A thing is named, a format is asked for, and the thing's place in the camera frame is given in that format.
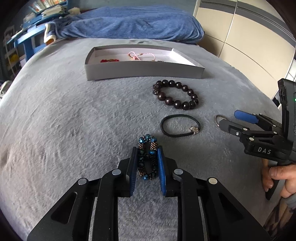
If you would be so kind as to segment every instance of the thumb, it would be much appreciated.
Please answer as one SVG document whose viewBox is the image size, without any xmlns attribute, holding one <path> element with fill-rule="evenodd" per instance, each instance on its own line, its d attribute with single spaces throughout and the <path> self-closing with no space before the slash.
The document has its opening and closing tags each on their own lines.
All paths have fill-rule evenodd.
<svg viewBox="0 0 296 241">
<path fill-rule="evenodd" d="M 295 179 L 296 178 L 296 164 L 288 166 L 271 167 L 269 175 L 275 180 Z"/>
</svg>

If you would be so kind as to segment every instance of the jewelry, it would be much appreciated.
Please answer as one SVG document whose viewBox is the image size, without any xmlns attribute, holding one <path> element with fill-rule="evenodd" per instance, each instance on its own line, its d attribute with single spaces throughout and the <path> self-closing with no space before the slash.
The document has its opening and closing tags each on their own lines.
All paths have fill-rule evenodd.
<svg viewBox="0 0 296 241">
<path fill-rule="evenodd" d="M 157 176 L 157 138 L 149 134 L 143 135 L 139 139 L 138 145 L 138 171 L 144 180 L 152 180 Z"/>
<path fill-rule="evenodd" d="M 162 87 L 176 87 L 177 89 L 182 89 L 184 92 L 187 92 L 187 94 L 191 97 L 191 101 L 187 102 L 181 102 L 179 100 L 173 100 L 172 97 L 166 97 L 165 93 L 161 92 L 160 89 Z M 175 81 L 170 80 L 163 80 L 163 81 L 157 81 L 156 84 L 152 86 L 152 93 L 154 95 L 157 95 L 157 98 L 161 101 L 165 101 L 167 105 L 174 105 L 176 109 L 182 108 L 183 110 L 189 110 L 194 109 L 198 105 L 198 97 L 197 94 L 194 93 L 192 89 L 189 89 L 187 85 L 182 85 L 181 82 L 175 83 Z"/>
<path fill-rule="evenodd" d="M 223 116 L 223 115 L 216 115 L 215 116 L 215 123 L 216 125 L 219 127 L 219 124 L 218 124 L 218 117 L 222 118 L 222 119 L 225 119 L 225 120 L 228 120 L 227 117 Z"/>
<path fill-rule="evenodd" d="M 151 61 L 155 61 L 155 55 L 152 54 L 152 53 L 140 53 L 140 54 L 137 55 L 134 51 L 131 51 L 131 52 L 128 53 L 128 56 L 130 57 L 131 60 L 142 61 L 142 60 L 140 60 L 139 56 L 142 56 L 143 54 L 151 54 L 154 57 L 154 59 L 151 60 Z"/>
<path fill-rule="evenodd" d="M 173 135 L 173 134 L 169 134 L 167 133 L 164 128 L 163 128 L 163 124 L 166 120 L 170 119 L 170 118 L 174 118 L 174 117 L 186 117 L 186 118 L 189 118 L 189 119 L 192 119 L 196 122 L 197 124 L 197 127 L 193 127 L 191 126 L 189 128 L 190 132 L 188 133 L 183 133 L 183 134 L 176 134 L 176 135 Z M 190 135 L 195 135 L 196 133 L 198 133 L 200 131 L 200 123 L 197 119 L 193 118 L 192 116 L 189 116 L 189 115 L 183 115 L 183 114 L 178 114 L 178 115 L 168 115 L 166 117 L 164 117 L 160 123 L 160 129 L 161 129 L 161 132 L 163 134 L 165 134 L 166 136 L 168 137 L 186 137 L 186 136 L 190 136 Z"/>
<path fill-rule="evenodd" d="M 106 62 L 118 62 L 119 59 L 102 59 L 100 63 L 106 63 Z"/>
</svg>

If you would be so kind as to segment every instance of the human hand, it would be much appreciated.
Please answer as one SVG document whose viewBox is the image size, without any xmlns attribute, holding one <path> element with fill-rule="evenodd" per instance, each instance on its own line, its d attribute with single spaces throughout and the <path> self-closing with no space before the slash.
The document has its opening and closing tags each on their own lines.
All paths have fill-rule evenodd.
<svg viewBox="0 0 296 241">
<path fill-rule="evenodd" d="M 265 192 L 272 188 L 275 180 L 286 180 L 281 196 L 287 198 L 296 193 L 296 164 L 288 166 L 268 167 L 268 160 L 262 159 L 262 186 Z"/>
</svg>

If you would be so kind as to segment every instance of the gray blanket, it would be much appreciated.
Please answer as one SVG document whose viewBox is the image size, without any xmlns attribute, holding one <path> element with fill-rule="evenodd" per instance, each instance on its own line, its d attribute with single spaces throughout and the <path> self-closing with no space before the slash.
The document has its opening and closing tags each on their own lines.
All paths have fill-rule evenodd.
<svg viewBox="0 0 296 241">
<path fill-rule="evenodd" d="M 157 100 L 152 85 L 160 77 L 86 81 L 88 52 L 113 44 L 173 47 L 201 63 L 203 79 L 174 79 L 197 92 L 199 107 L 182 111 Z M 166 92 L 188 100 L 176 88 Z M 217 114 L 235 120 L 237 109 L 281 121 L 272 101 L 242 73 L 199 46 L 145 39 L 57 41 L 26 63 L 0 102 L 0 208 L 25 240 L 77 179 L 102 177 L 131 154 L 142 134 L 150 133 L 180 168 L 198 178 L 218 178 L 264 224 L 278 199 L 265 199 L 261 161 L 244 154 L 239 139 L 214 123 Z M 177 113 L 196 117 L 201 131 L 182 138 L 164 136 L 161 119 Z M 185 132 L 192 124 L 175 119 L 165 128 Z M 120 240 L 176 240 L 176 204 L 175 198 L 162 197 L 158 179 L 137 177 L 134 196 L 119 200 Z"/>
</svg>

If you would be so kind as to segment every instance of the black cord bracelet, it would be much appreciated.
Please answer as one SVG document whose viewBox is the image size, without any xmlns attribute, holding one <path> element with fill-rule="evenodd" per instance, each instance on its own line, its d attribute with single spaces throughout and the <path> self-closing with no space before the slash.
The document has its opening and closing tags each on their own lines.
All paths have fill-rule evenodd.
<svg viewBox="0 0 296 241">
<path fill-rule="evenodd" d="M 193 120 L 193 121 L 195 121 L 195 122 L 197 123 L 197 128 L 191 126 L 191 127 L 190 127 L 190 132 L 188 132 L 188 133 L 176 134 L 176 135 L 169 134 L 169 133 L 167 133 L 167 132 L 163 129 L 163 124 L 164 124 L 164 122 L 165 122 L 166 120 L 171 119 L 171 118 L 174 118 L 174 117 L 186 117 L 186 118 L 189 118 L 189 119 L 191 119 L 191 120 Z M 192 134 L 196 134 L 196 133 L 198 133 L 199 130 L 200 130 L 200 123 L 199 123 L 199 121 L 198 121 L 197 119 L 195 119 L 195 118 L 193 118 L 192 116 L 189 116 L 189 115 L 183 115 L 183 114 L 178 114 L 178 115 L 168 115 L 168 116 L 166 116 L 166 117 L 164 117 L 164 118 L 162 119 L 162 121 L 161 121 L 161 123 L 160 123 L 160 128 L 161 128 L 161 132 L 162 132 L 163 134 L 165 134 L 166 136 L 168 136 L 168 137 L 186 137 L 186 136 L 190 136 L 190 135 L 192 135 Z"/>
</svg>

